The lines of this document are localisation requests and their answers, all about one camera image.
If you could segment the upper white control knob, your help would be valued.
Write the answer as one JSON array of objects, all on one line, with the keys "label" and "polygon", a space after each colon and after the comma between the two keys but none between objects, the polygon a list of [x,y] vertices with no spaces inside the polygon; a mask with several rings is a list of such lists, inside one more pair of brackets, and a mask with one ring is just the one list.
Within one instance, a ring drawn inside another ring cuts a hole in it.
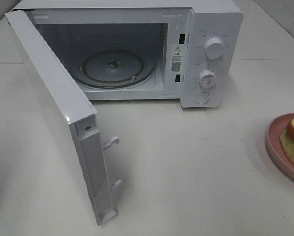
[{"label": "upper white control knob", "polygon": [[204,43],[204,53],[209,59],[217,59],[223,55],[225,43],[221,37],[210,37]]}]

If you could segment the glass microwave turntable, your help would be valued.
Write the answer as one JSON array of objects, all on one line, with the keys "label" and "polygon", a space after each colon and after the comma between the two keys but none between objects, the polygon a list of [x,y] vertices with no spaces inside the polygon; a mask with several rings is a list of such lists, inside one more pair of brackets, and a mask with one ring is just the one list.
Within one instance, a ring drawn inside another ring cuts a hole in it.
[{"label": "glass microwave turntable", "polygon": [[91,52],[75,57],[71,73],[88,87],[125,88],[149,78],[155,72],[159,54],[157,47],[148,43],[100,43]]}]

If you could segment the pink round plate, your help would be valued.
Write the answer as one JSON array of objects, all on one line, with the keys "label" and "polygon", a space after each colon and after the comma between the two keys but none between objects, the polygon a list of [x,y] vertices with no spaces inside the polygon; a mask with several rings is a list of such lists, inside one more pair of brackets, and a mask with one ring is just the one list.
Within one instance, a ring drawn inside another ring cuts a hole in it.
[{"label": "pink round plate", "polygon": [[267,128],[265,144],[267,153],[275,166],[285,176],[294,181],[294,164],[285,155],[280,140],[280,135],[293,118],[294,113],[287,113],[272,120]]}]

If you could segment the white microwave door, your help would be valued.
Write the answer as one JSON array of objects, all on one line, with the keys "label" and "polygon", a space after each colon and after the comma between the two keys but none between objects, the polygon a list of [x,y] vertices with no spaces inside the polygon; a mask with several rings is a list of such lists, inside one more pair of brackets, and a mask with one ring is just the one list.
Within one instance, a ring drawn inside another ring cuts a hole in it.
[{"label": "white microwave door", "polygon": [[109,182],[104,151],[119,142],[103,142],[96,123],[97,110],[62,65],[27,14],[6,14],[27,76],[40,109],[96,223],[117,214],[122,181]]}]

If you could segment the round white door button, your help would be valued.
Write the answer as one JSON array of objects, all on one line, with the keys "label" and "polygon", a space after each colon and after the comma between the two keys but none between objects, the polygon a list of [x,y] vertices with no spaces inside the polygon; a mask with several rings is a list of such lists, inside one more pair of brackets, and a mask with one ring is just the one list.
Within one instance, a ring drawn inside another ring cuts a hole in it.
[{"label": "round white door button", "polygon": [[195,96],[194,100],[197,104],[206,104],[209,101],[209,94],[206,92],[200,92]]}]

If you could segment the white timer knob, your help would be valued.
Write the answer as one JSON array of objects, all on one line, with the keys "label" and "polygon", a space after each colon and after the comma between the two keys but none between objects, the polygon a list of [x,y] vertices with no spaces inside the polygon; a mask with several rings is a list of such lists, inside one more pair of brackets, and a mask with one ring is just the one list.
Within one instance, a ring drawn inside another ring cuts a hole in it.
[{"label": "white timer knob", "polygon": [[210,88],[217,82],[217,77],[212,70],[203,70],[199,74],[199,84],[203,88]]}]

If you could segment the white warning label sticker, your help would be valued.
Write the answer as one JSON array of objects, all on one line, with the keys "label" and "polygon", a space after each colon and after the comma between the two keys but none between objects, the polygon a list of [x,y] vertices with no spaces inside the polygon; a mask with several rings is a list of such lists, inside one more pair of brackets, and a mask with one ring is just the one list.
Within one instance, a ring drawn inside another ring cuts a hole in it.
[{"label": "white warning label sticker", "polygon": [[170,71],[172,73],[179,73],[183,70],[185,57],[186,57],[185,44],[171,45]]}]

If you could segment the white microwave oven body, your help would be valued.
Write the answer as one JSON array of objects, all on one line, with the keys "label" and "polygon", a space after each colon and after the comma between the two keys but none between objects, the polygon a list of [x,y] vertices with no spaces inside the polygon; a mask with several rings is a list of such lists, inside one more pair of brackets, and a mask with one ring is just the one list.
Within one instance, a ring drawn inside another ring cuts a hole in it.
[{"label": "white microwave oven body", "polygon": [[[92,101],[178,100],[184,108],[217,107],[234,54],[243,13],[231,0],[23,0],[11,12],[27,14],[62,65]],[[209,59],[204,43],[221,37],[223,55]],[[75,57],[105,42],[148,43],[160,53],[155,72],[125,88],[105,89],[83,85],[71,73]],[[185,44],[183,70],[170,71],[171,45]],[[199,74],[212,70],[217,82],[199,84]],[[200,105],[195,96],[209,94]]]}]

